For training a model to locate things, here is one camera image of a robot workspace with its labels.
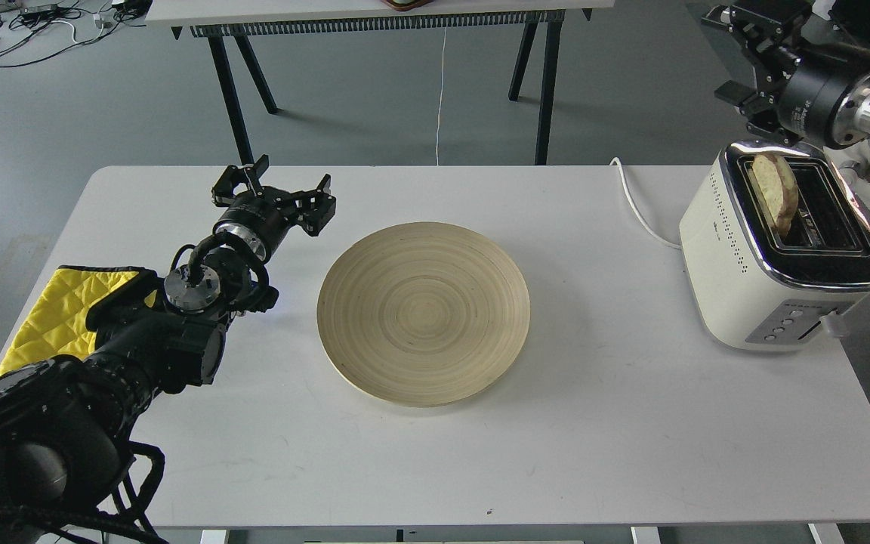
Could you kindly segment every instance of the toaster lever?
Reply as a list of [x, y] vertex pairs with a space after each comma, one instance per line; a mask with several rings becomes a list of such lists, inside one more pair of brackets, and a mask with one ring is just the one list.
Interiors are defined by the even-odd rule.
[[839, 314], [837, 310], [832, 310], [830, 314], [821, 316], [821, 324], [825, 327], [825, 332], [832, 338], [846, 338], [850, 334], [848, 323], [845, 323], [845, 317]]

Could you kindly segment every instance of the table leg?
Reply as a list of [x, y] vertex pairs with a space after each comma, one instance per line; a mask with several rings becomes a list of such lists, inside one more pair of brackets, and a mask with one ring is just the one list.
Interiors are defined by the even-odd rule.
[[656, 527], [629, 527], [633, 544], [660, 544], [660, 531]]
[[836, 524], [808, 524], [814, 544], [845, 544]]
[[227, 544], [229, 536], [227, 530], [207, 529], [200, 533], [200, 544]]
[[257, 55], [253, 52], [251, 41], [246, 36], [236, 36], [237, 46], [241, 49], [241, 55], [244, 56], [244, 62], [248, 65], [248, 70], [251, 71], [251, 77], [257, 86], [257, 92], [260, 93], [260, 100], [264, 101], [264, 107], [267, 108], [267, 113], [270, 115], [277, 114], [277, 103], [273, 102], [273, 94], [270, 93], [270, 87], [267, 85], [267, 80], [264, 73], [260, 71], [260, 64], [257, 62]]
[[522, 77], [526, 75], [526, 65], [529, 64], [529, 52], [532, 52], [532, 41], [535, 41], [535, 28], [538, 22], [527, 22], [522, 28], [522, 42], [519, 45], [519, 55], [515, 58], [515, 70], [512, 72], [512, 83], [508, 86], [508, 100], [519, 100], [522, 89]]
[[542, 94], [539, 97], [539, 128], [535, 138], [535, 164], [545, 165], [549, 154], [549, 127], [553, 119], [556, 91], [556, 66], [559, 64], [559, 38], [563, 21], [546, 23], [546, 52], [542, 61]]
[[224, 38], [210, 37], [210, 52], [214, 56], [214, 68], [217, 69], [217, 80], [221, 83], [221, 93], [224, 93], [224, 103], [227, 105], [227, 116], [230, 117], [230, 127], [234, 131], [234, 141], [237, 142], [237, 152], [241, 156], [241, 164], [253, 163], [251, 141], [248, 129], [244, 124], [244, 113], [241, 103], [237, 100], [237, 88], [234, 86], [234, 76], [230, 72], [230, 61], [227, 59], [227, 48]]

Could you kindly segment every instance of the table surface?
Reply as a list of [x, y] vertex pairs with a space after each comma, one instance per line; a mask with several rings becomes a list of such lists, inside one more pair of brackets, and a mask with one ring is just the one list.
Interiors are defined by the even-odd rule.
[[[165, 273], [220, 217], [221, 169], [101, 169], [34, 293], [62, 264]], [[670, 239], [707, 170], [628, 168]], [[338, 213], [268, 264], [275, 309], [233, 323], [214, 385], [160, 396], [136, 426], [166, 454], [156, 526], [870, 521], [870, 407], [839, 343], [764, 355], [712, 341], [681, 253], [642, 231], [613, 169], [284, 166], [263, 182], [310, 189], [325, 172]], [[329, 266], [407, 221], [479, 231], [528, 283], [522, 354], [455, 405], [370, 397], [318, 337]]]
[[614, 0], [436, 0], [410, 11], [395, 11], [381, 0], [155, 0], [146, 22], [159, 26], [229, 24], [348, 17], [404, 17], [475, 14], [490, 11], [608, 8]]

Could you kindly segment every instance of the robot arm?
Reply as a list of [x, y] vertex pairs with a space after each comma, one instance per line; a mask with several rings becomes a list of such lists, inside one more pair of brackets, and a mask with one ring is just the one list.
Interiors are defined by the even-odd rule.
[[[264, 264], [287, 231], [300, 226], [317, 236], [334, 217], [329, 176], [314, 190], [287, 193], [260, 185], [266, 168], [266, 156], [228, 166], [214, 186], [214, 203], [227, 210], [190, 246], [189, 262], [174, 259], [165, 280], [145, 271], [90, 309], [92, 354], [57, 355], [1, 376], [0, 544], [31, 544], [44, 533], [87, 542], [64, 533], [67, 524], [163, 542], [144, 511], [165, 459], [130, 441], [136, 419], [160, 392], [213, 382], [234, 317], [275, 305]], [[158, 296], [148, 307], [152, 292]], [[136, 456], [152, 465], [138, 491], [128, 473]], [[115, 515], [97, 510], [107, 496]]]
[[[809, 17], [805, 0], [738, 0], [705, 15], [738, 42], [755, 75], [753, 87], [726, 82], [715, 96], [738, 108], [747, 131], [778, 144], [870, 147], [870, 49], [811, 44], [801, 37]], [[870, 166], [856, 173], [870, 182]]]

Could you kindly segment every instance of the toaster control panel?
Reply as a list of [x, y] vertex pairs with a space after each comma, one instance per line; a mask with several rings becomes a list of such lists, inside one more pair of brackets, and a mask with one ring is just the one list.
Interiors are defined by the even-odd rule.
[[754, 329], [746, 341], [749, 344], [804, 344], [822, 329], [821, 317], [837, 312], [843, 314], [852, 302], [822, 302], [821, 300], [784, 300]]

